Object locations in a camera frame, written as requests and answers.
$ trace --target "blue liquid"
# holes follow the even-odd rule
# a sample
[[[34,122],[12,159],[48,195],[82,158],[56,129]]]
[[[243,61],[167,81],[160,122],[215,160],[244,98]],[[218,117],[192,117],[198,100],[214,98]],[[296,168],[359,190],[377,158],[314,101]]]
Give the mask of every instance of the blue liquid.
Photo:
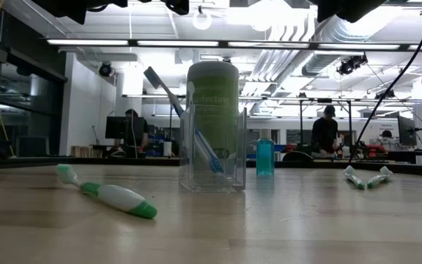
[[[275,174],[275,144],[271,139],[260,139],[256,143],[256,175]]]

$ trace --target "bottle cap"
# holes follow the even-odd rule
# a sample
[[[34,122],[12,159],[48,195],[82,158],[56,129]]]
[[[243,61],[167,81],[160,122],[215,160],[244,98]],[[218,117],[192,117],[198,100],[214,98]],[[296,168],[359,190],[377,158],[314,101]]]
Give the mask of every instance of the bottle cap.
[[[271,139],[271,130],[260,129],[260,139]]]

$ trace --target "chair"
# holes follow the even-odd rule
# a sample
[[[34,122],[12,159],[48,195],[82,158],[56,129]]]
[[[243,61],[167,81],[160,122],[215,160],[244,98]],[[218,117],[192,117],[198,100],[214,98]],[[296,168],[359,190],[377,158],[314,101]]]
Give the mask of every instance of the chair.
[[[15,143],[17,157],[46,157],[50,155],[48,137],[19,136]]]

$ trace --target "green cylindrical container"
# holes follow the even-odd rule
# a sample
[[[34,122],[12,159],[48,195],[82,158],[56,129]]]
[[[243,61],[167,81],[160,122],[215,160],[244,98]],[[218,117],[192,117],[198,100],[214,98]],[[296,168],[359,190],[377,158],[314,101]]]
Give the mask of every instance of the green cylindrical container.
[[[228,62],[192,65],[188,70],[187,107],[190,98],[195,106],[195,126],[216,154],[224,158],[234,153],[235,123],[239,114],[239,70]]]

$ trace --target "desk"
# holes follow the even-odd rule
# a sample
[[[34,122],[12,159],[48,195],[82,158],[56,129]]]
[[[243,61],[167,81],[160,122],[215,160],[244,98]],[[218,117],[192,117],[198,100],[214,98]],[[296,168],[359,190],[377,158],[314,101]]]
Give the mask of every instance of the desk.
[[[422,263],[422,176],[359,191],[342,169],[276,169],[274,179],[248,169],[243,193],[193,194],[178,167],[74,169],[140,193],[158,216],[94,202],[58,183],[54,166],[0,169],[0,264]]]
[[[416,157],[422,156],[422,151],[389,151],[388,159],[416,164]]]

